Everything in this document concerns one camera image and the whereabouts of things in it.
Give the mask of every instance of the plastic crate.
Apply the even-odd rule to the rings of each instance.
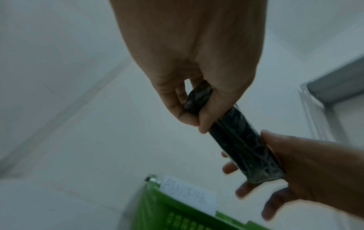
[[[251,221],[242,224],[220,212],[200,212],[159,191],[160,181],[150,175],[141,195],[131,230],[268,230]]]

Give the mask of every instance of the white label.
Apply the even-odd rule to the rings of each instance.
[[[203,188],[171,176],[165,176],[160,185],[160,191],[208,215],[215,216],[216,214],[216,195]]]

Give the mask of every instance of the black package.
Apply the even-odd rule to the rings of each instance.
[[[197,115],[211,94],[212,88],[209,83],[201,83],[188,95],[184,104],[185,110]],[[209,132],[245,174],[248,182],[258,184],[283,178],[284,170],[279,166],[278,160],[262,143],[260,135],[237,106],[215,122]]]

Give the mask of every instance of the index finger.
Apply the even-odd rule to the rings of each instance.
[[[175,90],[172,92],[158,92],[158,94],[168,111],[179,121],[187,125],[199,125],[198,116],[185,111]]]

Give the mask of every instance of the black plastic wrapper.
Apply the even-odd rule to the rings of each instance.
[[[198,114],[212,94],[207,82],[201,83],[187,97],[186,111]],[[211,136],[245,174],[248,182],[259,184],[283,178],[284,170],[266,147],[256,130],[248,123],[237,106],[229,110],[210,129]]]

